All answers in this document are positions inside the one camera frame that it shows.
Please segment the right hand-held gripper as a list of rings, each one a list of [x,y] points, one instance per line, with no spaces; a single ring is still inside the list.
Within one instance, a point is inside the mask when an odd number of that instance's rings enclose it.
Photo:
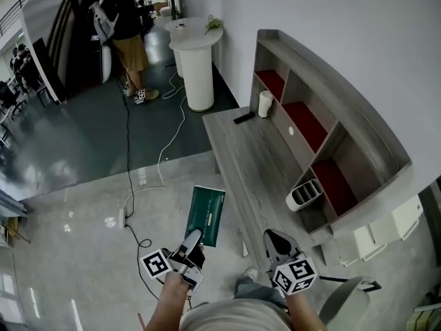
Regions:
[[[270,263],[274,262],[274,248],[278,254],[298,254],[297,241],[279,230],[264,231],[265,251]],[[296,257],[293,261],[275,267],[270,281],[284,294],[297,294],[311,287],[317,279],[317,270],[311,257]]]

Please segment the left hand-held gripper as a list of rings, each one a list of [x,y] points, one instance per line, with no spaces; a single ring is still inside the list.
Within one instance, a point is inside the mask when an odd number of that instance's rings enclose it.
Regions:
[[[175,272],[195,292],[204,277],[202,267],[205,255],[199,245],[201,237],[202,232],[195,229],[174,252],[162,248],[140,258],[150,279],[164,281],[168,272]]]

